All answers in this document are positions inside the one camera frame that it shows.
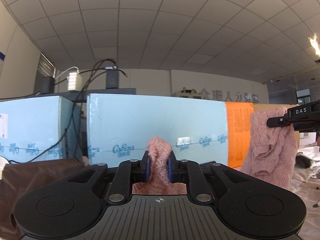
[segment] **label sticker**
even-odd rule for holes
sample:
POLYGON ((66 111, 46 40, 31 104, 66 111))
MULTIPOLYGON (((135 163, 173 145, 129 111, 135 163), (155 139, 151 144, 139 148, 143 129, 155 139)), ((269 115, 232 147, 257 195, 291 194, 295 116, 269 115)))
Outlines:
POLYGON ((0 138, 8 138, 8 115, 0 114, 0 138))

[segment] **gray wall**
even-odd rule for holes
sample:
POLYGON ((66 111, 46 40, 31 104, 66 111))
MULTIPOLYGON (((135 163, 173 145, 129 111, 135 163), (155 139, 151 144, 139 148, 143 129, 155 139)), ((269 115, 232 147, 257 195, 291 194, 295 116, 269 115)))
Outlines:
POLYGON ((270 104, 288 104, 294 105, 297 103, 295 91, 287 91, 283 94, 269 97, 270 104))
POLYGON ((320 100, 320 86, 310 88, 311 102, 320 100))

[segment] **ceiling light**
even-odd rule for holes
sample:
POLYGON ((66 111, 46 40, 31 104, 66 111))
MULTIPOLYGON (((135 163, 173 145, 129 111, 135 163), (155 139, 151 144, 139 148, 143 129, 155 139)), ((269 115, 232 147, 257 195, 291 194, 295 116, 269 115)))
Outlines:
POLYGON ((310 43, 311 43, 312 47, 314 47, 315 50, 316 50, 316 55, 320 56, 320 49, 319 49, 319 44, 318 44, 318 41, 317 41, 317 37, 314 36, 313 39, 309 38, 309 40, 310 40, 310 43))

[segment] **pink knitted fabric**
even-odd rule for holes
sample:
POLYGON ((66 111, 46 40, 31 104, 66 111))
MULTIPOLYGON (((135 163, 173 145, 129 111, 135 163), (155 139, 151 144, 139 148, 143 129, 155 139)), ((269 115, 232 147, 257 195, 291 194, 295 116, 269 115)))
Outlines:
POLYGON ((167 160, 171 150, 171 145, 159 137, 155 137, 148 142, 151 159, 150 179, 147 183, 133 184, 133 194, 182 195, 187 193, 185 184, 169 182, 167 160))
POLYGON ((269 128, 269 117, 283 116, 285 107, 251 115, 250 148, 241 171, 276 186, 287 188, 293 173, 297 142, 292 125, 269 128))

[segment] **white cable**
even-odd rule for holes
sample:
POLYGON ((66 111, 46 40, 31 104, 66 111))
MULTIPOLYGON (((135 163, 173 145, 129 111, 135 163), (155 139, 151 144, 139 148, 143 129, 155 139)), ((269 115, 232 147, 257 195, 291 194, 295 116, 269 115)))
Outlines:
POLYGON ((77 69, 77 72, 79 73, 78 67, 75 67, 75 66, 74 66, 74 67, 70 67, 70 68, 68 68, 67 70, 61 72, 55 79, 58 79, 62 74, 64 74, 65 72, 67 72, 67 71, 69 71, 70 69, 73 69, 73 68, 76 68, 76 69, 77 69))

